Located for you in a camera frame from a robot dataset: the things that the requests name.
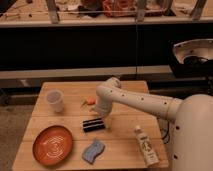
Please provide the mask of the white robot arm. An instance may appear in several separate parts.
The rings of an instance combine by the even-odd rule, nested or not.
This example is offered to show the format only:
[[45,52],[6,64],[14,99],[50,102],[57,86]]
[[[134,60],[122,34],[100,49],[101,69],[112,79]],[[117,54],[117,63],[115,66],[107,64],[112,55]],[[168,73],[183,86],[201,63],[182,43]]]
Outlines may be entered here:
[[94,110],[107,117],[114,102],[147,112],[175,125],[172,171],[213,171],[213,96],[186,99],[123,90],[116,77],[99,84]]

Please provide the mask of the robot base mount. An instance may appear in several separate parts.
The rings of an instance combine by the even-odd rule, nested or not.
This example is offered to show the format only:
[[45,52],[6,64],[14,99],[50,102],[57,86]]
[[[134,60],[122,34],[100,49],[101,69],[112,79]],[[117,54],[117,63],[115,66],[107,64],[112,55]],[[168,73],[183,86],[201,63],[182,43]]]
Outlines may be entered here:
[[213,77],[213,38],[183,41],[172,51],[170,68],[177,78]]

